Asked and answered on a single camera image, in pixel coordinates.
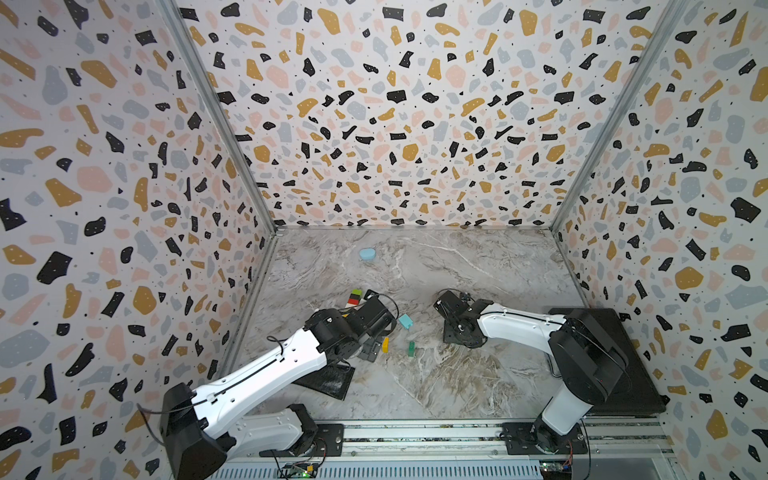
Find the light blue lego brick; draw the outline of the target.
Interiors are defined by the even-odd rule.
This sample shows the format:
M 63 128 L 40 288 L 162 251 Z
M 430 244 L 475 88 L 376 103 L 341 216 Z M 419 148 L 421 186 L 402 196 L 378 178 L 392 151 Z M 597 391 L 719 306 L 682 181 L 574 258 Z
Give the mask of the light blue lego brick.
M 402 326 L 403 326 L 403 327 L 404 327 L 406 330 L 410 330 L 410 329 L 412 328 L 413 324 L 414 324 L 413 320 L 411 319 L 411 317 L 410 317 L 408 314 L 402 314 L 402 315 L 401 315 L 401 316 L 398 318 L 398 322 L 399 322 L 399 323 L 400 323 L 400 324 L 401 324 L 401 325 L 402 325 Z

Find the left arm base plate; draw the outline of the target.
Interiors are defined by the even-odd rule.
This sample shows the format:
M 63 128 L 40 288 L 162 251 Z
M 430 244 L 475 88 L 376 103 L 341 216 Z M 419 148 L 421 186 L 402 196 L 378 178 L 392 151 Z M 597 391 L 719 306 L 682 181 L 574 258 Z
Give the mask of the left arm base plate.
M 269 449 L 259 453 L 260 457 L 295 459 L 309 457 L 340 457 L 344 445 L 345 426 L 342 423 L 321 423 L 313 432 L 303 433 L 289 448 Z

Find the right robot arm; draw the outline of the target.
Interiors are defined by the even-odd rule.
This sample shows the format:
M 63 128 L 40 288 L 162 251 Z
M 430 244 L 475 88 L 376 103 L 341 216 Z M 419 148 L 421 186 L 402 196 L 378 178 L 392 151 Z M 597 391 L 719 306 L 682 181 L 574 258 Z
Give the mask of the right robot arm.
M 448 343 L 476 349 L 491 339 L 507 340 L 543 352 L 556 366 L 560 385 L 543 411 L 526 433 L 519 425 L 506 433 L 524 448 L 572 452 L 583 417 L 630 379 L 628 356 L 588 309 L 530 313 L 452 289 L 441 292 L 433 307 L 444 319 Z

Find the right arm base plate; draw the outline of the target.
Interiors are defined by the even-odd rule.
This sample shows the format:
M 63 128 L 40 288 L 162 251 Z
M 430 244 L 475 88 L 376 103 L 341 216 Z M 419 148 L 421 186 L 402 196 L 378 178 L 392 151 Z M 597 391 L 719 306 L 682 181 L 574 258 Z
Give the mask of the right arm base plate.
M 506 422 L 499 438 L 508 455 L 587 454 L 586 437 L 579 425 L 559 435 L 542 422 Z

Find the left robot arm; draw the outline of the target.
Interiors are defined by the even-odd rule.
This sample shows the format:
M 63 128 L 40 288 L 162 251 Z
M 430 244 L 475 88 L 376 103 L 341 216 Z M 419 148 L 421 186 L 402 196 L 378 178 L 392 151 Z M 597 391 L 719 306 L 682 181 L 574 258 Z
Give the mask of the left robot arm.
M 387 295 L 368 291 L 361 304 L 315 311 L 268 353 L 196 388 L 179 383 L 163 397 L 160 442 L 176 479 L 207 479 L 237 455 L 298 457 L 315 452 L 318 426 L 305 406 L 249 418 L 293 382 L 343 364 L 369 340 L 388 336 L 400 315 Z

